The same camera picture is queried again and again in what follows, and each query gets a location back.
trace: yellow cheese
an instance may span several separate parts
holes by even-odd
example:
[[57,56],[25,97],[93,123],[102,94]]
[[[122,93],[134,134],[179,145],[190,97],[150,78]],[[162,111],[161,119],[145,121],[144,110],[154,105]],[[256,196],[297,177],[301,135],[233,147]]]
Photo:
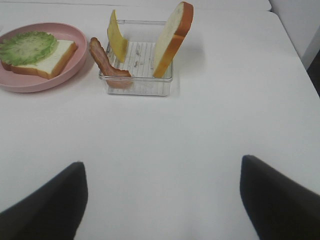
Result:
[[112,11],[109,27],[106,32],[113,53],[120,60],[120,62],[123,63],[127,53],[128,40],[121,35],[117,23],[116,10]]

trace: white bread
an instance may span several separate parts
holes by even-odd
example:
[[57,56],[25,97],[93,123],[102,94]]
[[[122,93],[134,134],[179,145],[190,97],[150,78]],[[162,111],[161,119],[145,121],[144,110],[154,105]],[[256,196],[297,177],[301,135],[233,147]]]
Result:
[[191,27],[193,16],[194,7],[182,1],[168,18],[154,47],[153,76],[155,78],[161,78],[165,74]]
[[2,66],[5,70],[12,71],[16,74],[35,75],[46,79],[52,79],[61,73],[77,49],[77,45],[74,41],[57,41],[58,46],[56,50],[45,59],[25,65],[11,65],[2,61]]

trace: bacon strip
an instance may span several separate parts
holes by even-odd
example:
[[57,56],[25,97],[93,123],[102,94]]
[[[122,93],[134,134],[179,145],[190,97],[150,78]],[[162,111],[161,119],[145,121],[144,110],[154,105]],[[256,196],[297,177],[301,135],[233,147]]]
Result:
[[[104,48],[101,46],[99,40],[96,37],[92,37],[90,40],[89,52],[93,57],[94,61],[96,62],[96,64],[98,65],[99,69],[105,76],[131,77],[131,74],[129,73],[129,71],[114,68],[110,64],[109,58]],[[107,80],[106,82],[112,88],[118,88],[118,89],[126,89],[130,87],[130,85],[133,83],[132,81],[127,81],[127,80],[123,80],[123,81]]]

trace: white table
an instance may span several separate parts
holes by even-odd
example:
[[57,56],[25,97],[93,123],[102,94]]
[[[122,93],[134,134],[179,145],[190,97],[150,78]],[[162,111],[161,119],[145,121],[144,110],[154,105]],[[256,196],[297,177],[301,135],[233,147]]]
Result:
[[[63,22],[105,43],[112,9],[0,3],[0,33]],[[320,193],[320,100],[270,12],[196,11],[168,97],[106,94],[89,56],[69,81],[0,90],[0,102],[0,211],[82,161],[89,200],[76,240],[258,239],[239,193],[245,154]]]
[[[0,3],[55,3],[149,7],[173,10],[181,0],[1,0]],[[270,11],[269,0],[189,0],[196,9]]]

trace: pink plate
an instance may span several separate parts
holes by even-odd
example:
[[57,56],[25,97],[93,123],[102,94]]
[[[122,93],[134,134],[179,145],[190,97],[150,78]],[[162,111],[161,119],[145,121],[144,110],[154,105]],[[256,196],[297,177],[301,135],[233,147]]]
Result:
[[69,60],[62,73],[52,79],[40,76],[16,74],[5,70],[0,64],[0,88],[16,93],[32,93],[55,87],[75,75],[85,64],[88,42],[86,36],[77,28],[57,22],[44,22],[23,26],[0,37],[0,43],[17,33],[42,31],[53,34],[57,39],[73,40],[77,50]]

